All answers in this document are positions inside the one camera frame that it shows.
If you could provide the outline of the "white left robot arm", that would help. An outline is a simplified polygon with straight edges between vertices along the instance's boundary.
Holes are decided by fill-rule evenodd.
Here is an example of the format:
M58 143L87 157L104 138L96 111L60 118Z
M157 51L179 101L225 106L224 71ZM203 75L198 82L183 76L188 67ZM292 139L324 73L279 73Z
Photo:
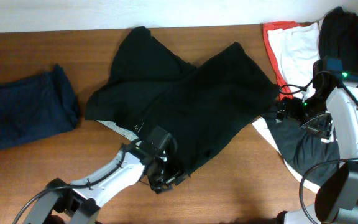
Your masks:
M14 221L28 210L25 223L52 223L52 212L66 213L70 223L96 223L100 209L114 196L147 177L146 183L156 194L171 190L188 175L169 168L174 143L154 144L135 139L122 144L117 156L85 178L66 183L56 178L31 198Z

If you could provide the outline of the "black shorts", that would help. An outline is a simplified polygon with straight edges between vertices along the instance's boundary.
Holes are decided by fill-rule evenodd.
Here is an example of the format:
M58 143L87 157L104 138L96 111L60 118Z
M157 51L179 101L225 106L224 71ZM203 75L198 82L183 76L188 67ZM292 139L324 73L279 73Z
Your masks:
M192 174L278 94L238 42L196 67L136 27L119 46L107 84L87 101L85 119L112 121L141 139L160 126L177 141L174 163Z

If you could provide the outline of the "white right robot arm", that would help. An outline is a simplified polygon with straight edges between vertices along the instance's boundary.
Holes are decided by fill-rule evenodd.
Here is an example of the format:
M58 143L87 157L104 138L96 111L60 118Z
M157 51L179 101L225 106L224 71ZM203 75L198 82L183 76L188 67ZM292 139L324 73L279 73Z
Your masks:
M319 188L314 204L278 215L279 223L358 223L358 88L333 88L306 102L285 98L277 121L294 121L320 138L335 136L337 171Z

